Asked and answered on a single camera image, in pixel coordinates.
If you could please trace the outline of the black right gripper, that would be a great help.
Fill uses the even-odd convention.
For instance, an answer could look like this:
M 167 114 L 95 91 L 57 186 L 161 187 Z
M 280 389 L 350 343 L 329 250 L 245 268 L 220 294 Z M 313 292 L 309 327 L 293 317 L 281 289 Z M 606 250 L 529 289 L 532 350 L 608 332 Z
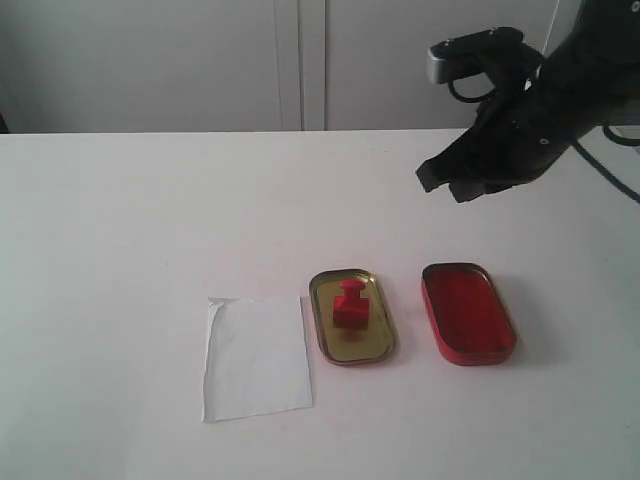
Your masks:
M 416 176 L 457 203 L 539 178 L 608 113 L 639 93 L 639 42 L 575 34 L 543 58 L 519 44 L 479 54 L 494 85 L 474 125 Z

